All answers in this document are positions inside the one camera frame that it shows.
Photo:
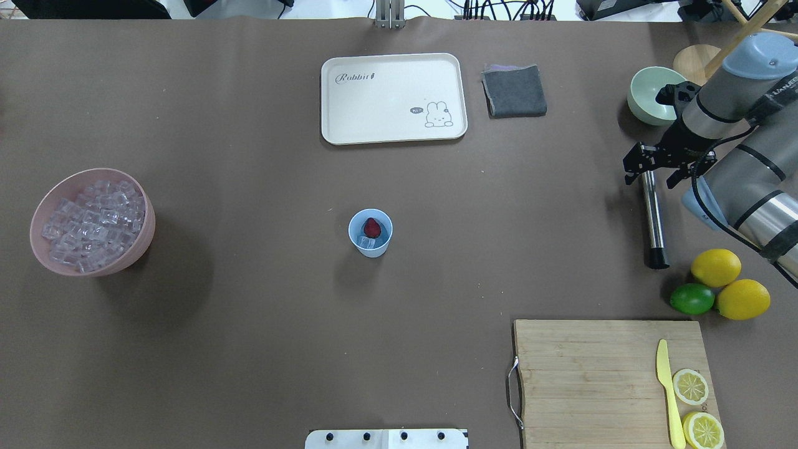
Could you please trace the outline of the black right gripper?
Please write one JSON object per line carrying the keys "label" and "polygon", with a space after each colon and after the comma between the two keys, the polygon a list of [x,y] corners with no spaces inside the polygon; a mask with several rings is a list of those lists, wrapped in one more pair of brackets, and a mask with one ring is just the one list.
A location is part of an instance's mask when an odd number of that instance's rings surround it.
{"label": "black right gripper", "polygon": [[655,145],[637,142],[622,159],[626,173],[626,185],[632,185],[642,173],[659,168],[676,168],[666,179],[668,190],[680,182],[690,179],[690,164],[707,151],[716,138],[702,137],[690,130],[684,122],[673,122]]}

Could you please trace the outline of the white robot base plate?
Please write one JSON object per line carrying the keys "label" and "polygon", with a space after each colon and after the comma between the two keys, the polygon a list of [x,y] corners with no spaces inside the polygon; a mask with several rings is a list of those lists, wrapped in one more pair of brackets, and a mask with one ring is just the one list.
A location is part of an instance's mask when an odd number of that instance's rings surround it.
{"label": "white robot base plate", "polygon": [[305,448],[468,448],[468,431],[457,428],[316,430]]}

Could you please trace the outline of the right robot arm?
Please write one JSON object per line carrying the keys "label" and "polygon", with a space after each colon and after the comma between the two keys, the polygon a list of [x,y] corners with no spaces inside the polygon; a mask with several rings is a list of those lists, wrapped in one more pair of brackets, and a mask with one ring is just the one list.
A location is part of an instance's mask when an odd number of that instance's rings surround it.
{"label": "right robot arm", "polygon": [[752,248],[796,283],[797,202],[780,184],[796,174],[796,43],[745,37],[704,85],[685,80],[656,92],[675,121],[655,145],[622,160],[625,182],[671,168],[667,187],[689,180],[683,204],[709,227]]}

